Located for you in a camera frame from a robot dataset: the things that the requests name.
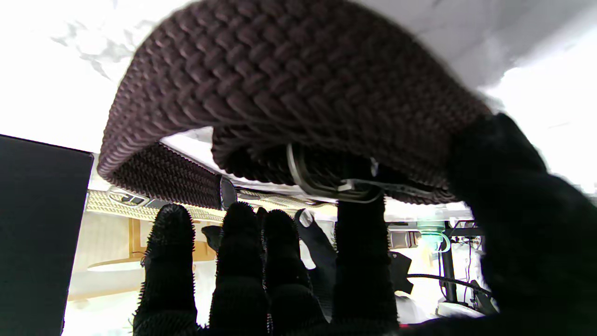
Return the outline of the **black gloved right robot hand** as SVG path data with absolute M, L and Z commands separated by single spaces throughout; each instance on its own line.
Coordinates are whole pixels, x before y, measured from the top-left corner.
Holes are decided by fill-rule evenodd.
M 499 312 L 401 327 L 389 276 L 382 199 L 339 202 L 333 316 L 301 261 L 292 218 L 233 203 L 222 224 L 209 324 L 197 324 L 194 228 L 188 211 L 158 212 L 143 261 L 135 336 L 594 336 L 596 206 L 551 175 L 509 116 L 471 124 L 448 163 L 453 193 L 482 229 L 482 276 Z

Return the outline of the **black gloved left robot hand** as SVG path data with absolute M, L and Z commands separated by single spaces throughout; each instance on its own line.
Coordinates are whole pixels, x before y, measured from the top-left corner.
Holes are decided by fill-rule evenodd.
M 300 257 L 307 268 L 312 291 L 327 321 L 333 313 L 336 251 L 309 209 L 299 209 L 294 223 L 300 238 Z

